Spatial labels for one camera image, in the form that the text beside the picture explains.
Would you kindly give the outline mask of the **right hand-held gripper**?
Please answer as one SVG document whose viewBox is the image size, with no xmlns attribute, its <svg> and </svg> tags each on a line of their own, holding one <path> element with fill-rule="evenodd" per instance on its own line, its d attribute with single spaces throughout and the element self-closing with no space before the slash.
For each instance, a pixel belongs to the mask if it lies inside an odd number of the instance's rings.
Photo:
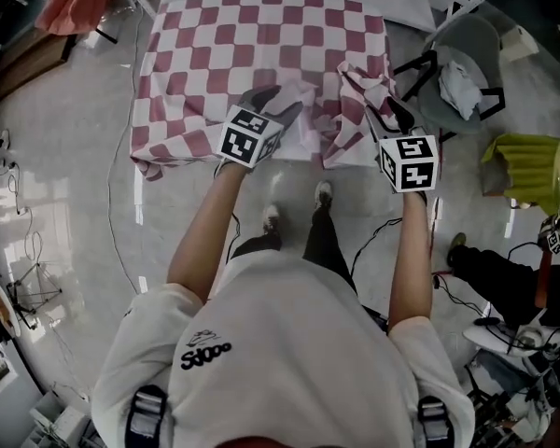
<svg viewBox="0 0 560 448">
<path fill-rule="evenodd" d="M 386 101 L 402 133 L 423 126 L 423 116 L 416 109 L 392 96 Z M 366 104 L 364 114 L 377 150 L 375 160 L 392 189 L 396 193 L 434 190 L 439 169 L 435 136 L 422 133 L 388 137 L 392 129 L 374 106 Z"/>
</svg>

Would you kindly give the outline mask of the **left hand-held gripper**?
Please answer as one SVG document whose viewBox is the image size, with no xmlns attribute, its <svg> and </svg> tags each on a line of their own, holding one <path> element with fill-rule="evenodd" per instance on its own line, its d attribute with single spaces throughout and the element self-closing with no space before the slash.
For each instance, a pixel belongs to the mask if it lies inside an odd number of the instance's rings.
<svg viewBox="0 0 560 448">
<path fill-rule="evenodd" d="M 263 113 L 280 90 L 280 85 L 264 86 L 241 95 L 239 104 L 230 108 L 222 125 L 216 150 L 219 157 L 253 169 L 272 156 L 303 109 L 303 103 L 296 102 L 278 114 Z"/>
</svg>

